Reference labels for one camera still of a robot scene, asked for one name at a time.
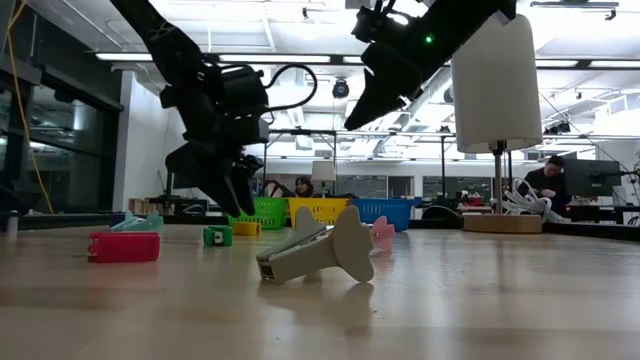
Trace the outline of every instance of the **wooden table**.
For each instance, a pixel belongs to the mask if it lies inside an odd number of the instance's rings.
[[[96,228],[0,238],[2,359],[640,359],[640,248],[564,236],[397,234],[376,276],[263,284],[287,231],[203,248],[166,226],[160,260],[90,264]]]

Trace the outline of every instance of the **green toy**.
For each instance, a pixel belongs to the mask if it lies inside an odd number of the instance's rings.
[[[209,226],[202,233],[204,246],[231,246],[233,230],[229,226]]]

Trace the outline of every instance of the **lamp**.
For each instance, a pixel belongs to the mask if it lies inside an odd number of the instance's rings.
[[[452,71],[458,151],[493,153],[500,191],[503,152],[542,142],[529,21],[518,15],[502,25],[489,18],[453,56]],[[496,215],[501,216],[502,196],[496,198]]]
[[[322,185],[322,197],[325,197],[325,185],[327,181],[336,181],[336,168],[333,161],[314,161],[311,170],[311,179],[320,181]]]

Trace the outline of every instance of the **red block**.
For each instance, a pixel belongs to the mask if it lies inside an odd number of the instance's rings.
[[[156,261],[160,255],[160,236],[152,232],[92,233],[89,235],[89,262]]]

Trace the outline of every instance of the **security camera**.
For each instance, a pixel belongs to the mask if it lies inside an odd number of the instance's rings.
[[[333,85],[333,97],[335,99],[344,99],[349,96],[349,85],[346,79],[336,80],[336,84]]]

